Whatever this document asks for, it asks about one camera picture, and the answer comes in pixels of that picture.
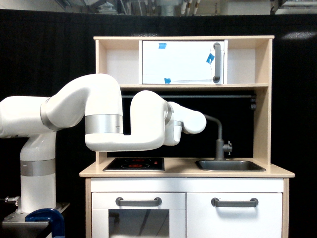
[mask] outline door handle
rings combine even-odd
[[[219,201],[214,197],[211,204],[214,207],[256,207],[259,201],[256,198],[251,198],[250,201]]]
[[[156,197],[154,200],[123,200],[118,197],[115,203],[120,207],[158,207],[162,204],[162,199]]]
[[[214,43],[213,48],[215,49],[215,57],[214,57],[214,83],[218,83],[220,80],[221,74],[221,46],[218,42]]]

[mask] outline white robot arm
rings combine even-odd
[[[120,88],[106,74],[74,79],[51,98],[8,97],[0,102],[0,138],[30,138],[21,150],[22,212],[56,206],[56,131],[75,126],[83,116],[86,145],[93,151],[176,145],[182,130],[199,133],[206,126],[202,113],[142,91],[131,102],[131,135],[124,135]]]
[[[162,145],[177,145],[182,129],[197,134],[206,127],[200,112],[177,103],[167,102],[151,91],[137,93],[131,102],[131,135],[108,133],[91,129],[96,124],[87,122],[86,145],[93,151],[142,151]]]

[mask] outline stovetop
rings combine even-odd
[[[115,158],[103,171],[164,171],[164,158]]]

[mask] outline wooden shelf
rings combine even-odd
[[[189,37],[94,37],[96,73],[114,77],[122,92],[230,92],[252,91],[257,95],[254,111],[253,159],[270,165],[272,42],[274,36]],[[224,41],[227,72],[224,84],[142,84],[143,41]],[[107,158],[97,152],[97,164]]]
[[[122,91],[243,91],[266,89],[268,83],[255,84],[121,84]]]

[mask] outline blue clamp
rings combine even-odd
[[[25,217],[26,222],[48,221],[52,226],[52,238],[65,238],[65,222],[61,213],[53,208],[39,209]]]

